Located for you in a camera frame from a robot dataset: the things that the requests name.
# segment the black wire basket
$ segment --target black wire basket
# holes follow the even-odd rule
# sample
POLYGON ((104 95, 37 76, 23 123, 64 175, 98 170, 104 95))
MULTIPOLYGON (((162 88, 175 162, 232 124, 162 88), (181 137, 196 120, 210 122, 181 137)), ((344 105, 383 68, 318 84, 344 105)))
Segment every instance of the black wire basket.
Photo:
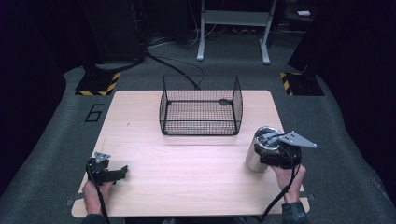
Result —
POLYGON ((237 135, 243 101, 238 76, 164 76, 160 125, 167 135, 237 135))

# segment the black curtain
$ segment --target black curtain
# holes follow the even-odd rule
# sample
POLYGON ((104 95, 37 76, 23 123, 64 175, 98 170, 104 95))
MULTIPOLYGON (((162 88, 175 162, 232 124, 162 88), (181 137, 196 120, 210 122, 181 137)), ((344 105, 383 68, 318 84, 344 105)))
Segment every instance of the black curtain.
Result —
POLYGON ((64 73, 82 66, 82 60, 103 63, 80 1, 22 0, 64 73))
POLYGON ((62 35, 57 34, 61 29, 54 28, 56 19, 41 20, 40 13, 49 13, 46 11, 53 8, 36 3, 36 7, 42 6, 38 11, 21 0, 0 2, 0 194, 35 147, 61 101, 64 71, 78 64, 63 63, 69 53, 61 50, 67 48, 63 46, 64 38, 59 38, 59 43, 49 38, 50 34, 62 35))
POLYGON ((319 75, 346 129, 396 204, 396 13, 394 1, 329 0, 289 64, 319 75))

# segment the human hand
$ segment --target human hand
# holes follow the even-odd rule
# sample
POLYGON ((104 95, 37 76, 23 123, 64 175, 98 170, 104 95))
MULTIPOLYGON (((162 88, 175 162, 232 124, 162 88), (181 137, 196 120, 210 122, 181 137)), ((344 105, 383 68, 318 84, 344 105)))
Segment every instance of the human hand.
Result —
MULTIPOLYGON (((108 196, 112 185, 112 182, 106 182, 103 184, 103 186, 99 187, 100 191, 102 192, 105 204, 108 201, 108 196)), ((88 180, 84 187, 82 187, 82 191, 84 192, 84 203, 87 214, 102 215, 102 207, 95 185, 90 180, 88 180)))
MULTIPOLYGON (((283 169, 278 166, 270 166, 276 173, 277 184, 280 189, 285 188, 291 179, 292 169, 283 169)), ((284 196, 285 203, 296 203, 300 201, 300 188, 303 184, 303 179, 306 174, 306 168, 303 165, 300 165, 300 169, 298 170, 297 176, 295 176, 293 183, 290 186, 290 189, 284 196)))

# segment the tabletop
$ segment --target tabletop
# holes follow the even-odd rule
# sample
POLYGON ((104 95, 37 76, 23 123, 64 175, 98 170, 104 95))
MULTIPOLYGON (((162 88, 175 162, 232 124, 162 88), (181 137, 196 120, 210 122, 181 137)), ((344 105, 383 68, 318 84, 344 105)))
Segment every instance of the tabletop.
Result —
MULTIPOLYGON (((109 170, 128 165, 125 179, 110 191, 108 215, 261 215, 280 189, 274 171, 251 171, 246 155, 261 126, 283 132, 271 93, 242 91, 242 125, 238 135, 230 136, 163 135, 161 95, 162 91, 117 91, 114 95, 93 150, 111 155, 109 170)), ((308 201, 301 200, 307 212, 308 201)), ((270 213, 280 214, 282 201, 270 213)), ((86 216, 82 199, 75 201, 72 215, 86 216)))

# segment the stainless steel cup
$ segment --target stainless steel cup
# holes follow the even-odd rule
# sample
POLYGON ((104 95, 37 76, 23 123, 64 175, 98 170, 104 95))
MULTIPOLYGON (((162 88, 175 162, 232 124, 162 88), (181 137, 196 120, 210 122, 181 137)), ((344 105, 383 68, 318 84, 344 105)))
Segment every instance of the stainless steel cup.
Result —
POLYGON ((277 141, 268 141, 265 137, 267 135, 275 134, 282 134, 282 132, 268 126, 260 127, 254 134, 246 157, 247 167, 250 168, 250 170, 258 173, 263 173, 268 168, 268 165, 266 165, 265 163, 260 163, 260 155, 256 152, 255 145, 256 147, 265 150, 277 149, 279 147, 279 143, 277 141))

